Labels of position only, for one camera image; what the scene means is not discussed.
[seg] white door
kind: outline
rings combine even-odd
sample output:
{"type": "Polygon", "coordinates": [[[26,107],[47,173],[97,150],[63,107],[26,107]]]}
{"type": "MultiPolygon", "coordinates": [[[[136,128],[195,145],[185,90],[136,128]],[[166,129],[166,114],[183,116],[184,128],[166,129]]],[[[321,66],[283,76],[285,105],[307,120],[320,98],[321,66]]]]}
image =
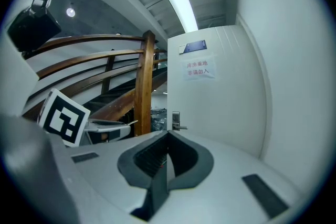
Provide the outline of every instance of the white door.
{"type": "Polygon", "coordinates": [[[258,58],[241,26],[170,38],[167,92],[168,130],[172,130],[172,113],[179,112],[180,126],[188,128],[181,133],[204,136],[259,157],[266,124],[265,86],[258,58]],[[188,43],[200,40],[205,40],[207,49],[180,54],[188,43]]]}

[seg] staircase railing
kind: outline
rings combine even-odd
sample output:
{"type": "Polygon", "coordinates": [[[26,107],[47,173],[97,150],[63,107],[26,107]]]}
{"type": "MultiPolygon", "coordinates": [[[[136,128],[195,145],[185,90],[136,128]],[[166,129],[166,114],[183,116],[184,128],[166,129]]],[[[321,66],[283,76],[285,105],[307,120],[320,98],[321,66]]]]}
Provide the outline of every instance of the staircase railing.
{"type": "MultiPolygon", "coordinates": [[[[158,67],[158,63],[167,61],[167,59],[158,60],[159,53],[166,52],[165,50],[155,50],[155,35],[147,31],[143,34],[142,37],[131,37],[123,35],[88,35],[80,37],[67,37],[60,38],[45,43],[41,48],[36,51],[28,54],[25,58],[29,59],[40,53],[60,48],[67,45],[74,45],[81,42],[88,41],[97,41],[97,40],[131,40],[131,41],[141,41],[141,48],[138,50],[112,50],[97,52],[94,54],[89,54],[85,56],[78,56],[71,59],[67,59],[61,62],[58,62],[54,65],[46,67],[42,70],[37,71],[39,79],[43,79],[51,74],[54,74],[60,70],[78,65],[80,63],[93,61],[102,58],[108,58],[106,65],[99,65],[93,68],[86,70],[81,70],[80,72],[71,74],[67,77],[64,77],[58,81],[55,81],[48,86],[42,88],[41,90],[32,94],[28,100],[38,96],[48,88],[51,88],[67,79],[73,78],[85,72],[95,70],[101,67],[105,67],[105,72],[90,76],[83,80],[80,80],[72,85],[69,85],[60,90],[64,95],[69,98],[72,98],[76,94],[90,89],[93,86],[96,86],[102,83],[101,93],[105,93],[109,90],[110,79],[117,76],[126,74],[131,71],[137,70],[137,78],[135,83],[135,89],[127,92],[126,94],[120,96],[113,102],[105,105],[97,112],[91,114],[91,118],[94,119],[105,119],[105,120],[118,120],[124,114],[134,107],[134,119],[138,122],[134,126],[134,135],[142,135],[150,132],[150,109],[151,109],[151,92],[154,91],[161,84],[167,80],[167,72],[160,74],[158,77],[152,78],[153,66],[158,67]],[[137,58],[114,61],[116,56],[122,55],[132,55],[139,54],[139,62],[132,65],[127,65],[121,68],[113,69],[113,65],[118,62],[132,61],[137,58]]],[[[29,109],[24,113],[24,117],[33,121],[36,121],[39,115],[39,112],[43,106],[43,101],[39,102],[37,105],[29,109]]]]}

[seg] black rubber strip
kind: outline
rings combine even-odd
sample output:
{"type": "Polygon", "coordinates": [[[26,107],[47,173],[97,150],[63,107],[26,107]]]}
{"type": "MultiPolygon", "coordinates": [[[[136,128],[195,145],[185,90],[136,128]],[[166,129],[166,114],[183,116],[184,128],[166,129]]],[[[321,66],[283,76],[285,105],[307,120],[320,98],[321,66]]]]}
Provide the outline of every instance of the black rubber strip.
{"type": "Polygon", "coordinates": [[[129,185],[150,189],[153,176],[162,165],[162,157],[169,153],[175,178],[168,190],[194,188],[212,171],[214,158],[205,147],[173,132],[162,131],[123,152],[118,169],[129,185]]]}
{"type": "Polygon", "coordinates": [[[85,153],[82,155],[77,155],[77,156],[73,156],[71,157],[74,163],[79,163],[79,162],[84,162],[87,161],[89,159],[93,159],[93,158],[97,158],[99,157],[99,155],[95,152],[90,152],[90,153],[85,153]]]}
{"type": "Polygon", "coordinates": [[[258,175],[244,176],[242,180],[270,218],[288,209],[288,206],[258,175]]]}

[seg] wooden post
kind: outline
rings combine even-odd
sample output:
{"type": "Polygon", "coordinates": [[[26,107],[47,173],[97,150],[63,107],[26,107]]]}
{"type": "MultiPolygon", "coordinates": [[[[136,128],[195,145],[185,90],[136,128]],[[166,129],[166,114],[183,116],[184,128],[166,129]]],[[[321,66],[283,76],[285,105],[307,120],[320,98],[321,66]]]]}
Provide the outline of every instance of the wooden post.
{"type": "MultiPolygon", "coordinates": [[[[154,60],[158,60],[159,59],[159,55],[160,55],[159,53],[155,53],[154,54],[154,60]]],[[[159,64],[156,63],[153,68],[154,69],[158,69],[159,68],[159,64]]]]}
{"type": "Polygon", "coordinates": [[[138,122],[134,125],[134,135],[142,135],[151,132],[151,99],[152,99],[152,73],[155,35],[151,31],[143,34],[145,41],[141,43],[144,50],[139,55],[139,64],[136,73],[134,97],[134,119],[138,122]]]}
{"type": "MultiPolygon", "coordinates": [[[[116,57],[115,56],[110,56],[107,60],[107,64],[105,67],[105,72],[111,71],[113,69],[113,64],[114,64],[114,59],[116,57]]],[[[101,94],[106,93],[107,91],[109,91],[110,89],[110,80],[111,78],[106,78],[103,80],[103,83],[101,85],[101,94]]]]}

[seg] concrete wall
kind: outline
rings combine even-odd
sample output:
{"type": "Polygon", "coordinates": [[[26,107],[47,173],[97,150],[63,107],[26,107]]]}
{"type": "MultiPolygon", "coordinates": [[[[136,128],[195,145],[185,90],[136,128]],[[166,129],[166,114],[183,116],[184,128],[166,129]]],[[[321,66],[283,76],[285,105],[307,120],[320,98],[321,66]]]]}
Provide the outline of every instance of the concrete wall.
{"type": "Polygon", "coordinates": [[[336,51],[323,0],[239,0],[262,53],[272,98],[263,160],[303,192],[316,187],[336,139],[336,51]]]}
{"type": "Polygon", "coordinates": [[[52,0],[48,10],[62,28],[62,32],[55,37],[115,33],[142,36],[143,34],[102,0],[52,0]],[[66,14],[67,8],[73,8],[76,15],[69,17],[66,14]]]}

